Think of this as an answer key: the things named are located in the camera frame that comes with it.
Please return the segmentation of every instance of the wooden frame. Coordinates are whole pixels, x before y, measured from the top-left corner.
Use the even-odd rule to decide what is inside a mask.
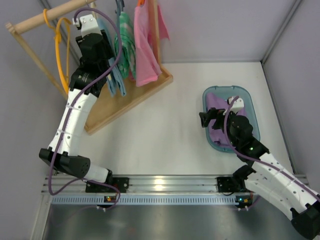
[[[91,4],[94,1],[95,0],[70,0],[60,6],[49,9],[46,12],[47,19],[49,21],[54,20],[87,4]],[[102,88],[100,97],[92,107],[85,123],[84,128],[88,134],[93,134],[98,131],[173,81],[173,76],[161,64],[157,0],[148,0],[148,12],[152,33],[153,54],[160,65],[162,74],[158,77],[157,81],[148,83],[141,87],[136,87],[135,82],[125,79],[124,84],[127,91],[127,95],[125,97],[120,95],[119,90],[117,90],[117,94],[114,97],[111,97],[108,87],[105,85]],[[58,89],[62,96],[67,99],[68,96],[64,92],[60,83],[57,82],[50,70],[21,36],[21,34],[26,33],[44,23],[44,16],[40,13],[16,25],[7,23],[5,26],[40,70],[44,72],[50,82]]]

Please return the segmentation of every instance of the wooden shelf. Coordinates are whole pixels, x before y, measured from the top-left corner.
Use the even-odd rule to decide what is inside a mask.
[[[136,87],[136,82],[129,79],[124,80],[126,96],[121,96],[119,89],[114,97],[111,97],[108,86],[105,84],[102,92],[93,105],[85,123],[85,130],[93,134],[105,125],[109,124],[122,114],[126,113],[148,97],[152,96],[168,84],[172,83],[173,76],[163,66],[162,74],[157,81],[150,82],[144,86]]]

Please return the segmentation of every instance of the table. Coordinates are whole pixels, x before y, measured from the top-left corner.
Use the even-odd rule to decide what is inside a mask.
[[[260,62],[164,66],[173,83],[97,133],[84,133],[79,155],[122,175],[232,174],[244,163],[209,145],[199,112],[208,87],[235,85],[251,95],[261,142],[293,171]]]

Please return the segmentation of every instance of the metal floor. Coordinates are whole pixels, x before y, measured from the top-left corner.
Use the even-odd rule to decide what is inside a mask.
[[[85,209],[66,221],[82,207],[51,205],[43,239],[304,240],[264,199],[248,212],[217,205],[120,205],[106,212]]]

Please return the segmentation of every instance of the teal basket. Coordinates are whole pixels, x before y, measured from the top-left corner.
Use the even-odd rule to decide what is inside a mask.
[[[240,87],[240,86],[211,86],[207,88],[202,95],[204,112],[207,112],[209,110],[206,104],[206,95],[208,93],[213,93],[217,97],[222,98],[226,101],[229,97],[232,97],[232,96],[239,96],[240,98],[242,98],[244,102],[246,117],[248,118],[250,124],[253,126],[253,132],[252,132],[253,136],[258,141],[260,141],[260,132],[259,132],[258,121],[257,121],[254,105],[252,103],[251,96],[247,90],[245,90],[243,87]],[[211,140],[208,127],[205,128],[205,134],[206,134],[206,139],[214,149],[224,153],[233,153],[230,147],[219,146]]]

